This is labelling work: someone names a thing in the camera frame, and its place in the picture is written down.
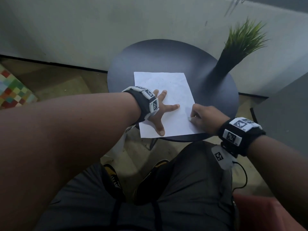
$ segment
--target colorful checkered fabric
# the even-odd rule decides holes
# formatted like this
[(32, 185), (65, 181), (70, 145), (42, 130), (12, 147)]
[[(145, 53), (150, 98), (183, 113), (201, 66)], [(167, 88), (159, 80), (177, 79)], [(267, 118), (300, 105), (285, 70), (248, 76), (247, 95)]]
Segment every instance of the colorful checkered fabric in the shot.
[(37, 97), (2, 65), (0, 72), (0, 109), (37, 101)]

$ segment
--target white paper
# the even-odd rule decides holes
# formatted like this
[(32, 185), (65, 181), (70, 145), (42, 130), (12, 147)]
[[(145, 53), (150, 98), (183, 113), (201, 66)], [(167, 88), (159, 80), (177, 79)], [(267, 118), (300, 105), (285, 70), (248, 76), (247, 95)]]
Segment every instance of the white paper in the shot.
[[(134, 72), (134, 78), (135, 86), (146, 87), (151, 91), (158, 89), (159, 94), (167, 90), (164, 104), (180, 104), (179, 109), (165, 113), (161, 119), (165, 128), (164, 137), (203, 133), (188, 120), (195, 101), (183, 73)], [(139, 123), (139, 127), (141, 138), (161, 137), (148, 120)]]

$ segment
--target table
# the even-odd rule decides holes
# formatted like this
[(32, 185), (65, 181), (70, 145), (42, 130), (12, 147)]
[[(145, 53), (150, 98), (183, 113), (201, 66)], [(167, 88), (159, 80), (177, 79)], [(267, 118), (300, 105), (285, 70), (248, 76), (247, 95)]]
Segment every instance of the table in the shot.
[[(181, 72), (186, 76), (195, 103), (213, 105), (233, 118), (238, 109), (238, 90), (230, 74), (221, 77), (213, 72), (216, 63), (217, 59), (207, 52), (180, 41), (141, 41), (128, 46), (113, 59), (107, 76), (108, 90), (121, 92), (129, 86), (134, 86), (135, 71)], [(209, 137), (211, 135), (201, 133), (161, 139), (193, 142)]]

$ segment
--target plant pot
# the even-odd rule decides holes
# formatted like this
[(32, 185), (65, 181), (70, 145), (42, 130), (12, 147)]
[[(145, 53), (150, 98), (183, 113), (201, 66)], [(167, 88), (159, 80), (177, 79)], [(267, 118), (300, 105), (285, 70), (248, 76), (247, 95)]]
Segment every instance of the plant pot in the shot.
[(224, 49), (213, 71), (216, 76), (224, 77), (244, 58), (244, 55), (239, 55), (237, 53), (230, 54)]

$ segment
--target yellow and black sneaker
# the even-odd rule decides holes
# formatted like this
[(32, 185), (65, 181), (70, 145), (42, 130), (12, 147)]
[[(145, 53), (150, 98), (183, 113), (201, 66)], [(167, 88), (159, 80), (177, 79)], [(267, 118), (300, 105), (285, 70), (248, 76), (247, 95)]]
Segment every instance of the yellow and black sneaker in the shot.
[(156, 197), (160, 196), (163, 188), (157, 186), (159, 181), (156, 178), (156, 172), (159, 167), (169, 163), (169, 160), (163, 159), (152, 168), (152, 170), (148, 173), (148, 175), (143, 179), (143, 181), (139, 184), (138, 188), (133, 193), (133, 200), (135, 205), (143, 205), (156, 199)]
[(110, 195), (116, 199), (120, 199), (122, 201), (125, 201), (125, 195), (122, 190), (122, 187), (120, 185), (120, 180), (118, 178), (118, 175), (115, 171), (115, 169), (110, 164), (104, 164), (105, 170), (107, 171), (108, 175), (110, 176), (110, 179), (112, 183), (114, 184), (114, 188), (111, 189), (109, 192)]

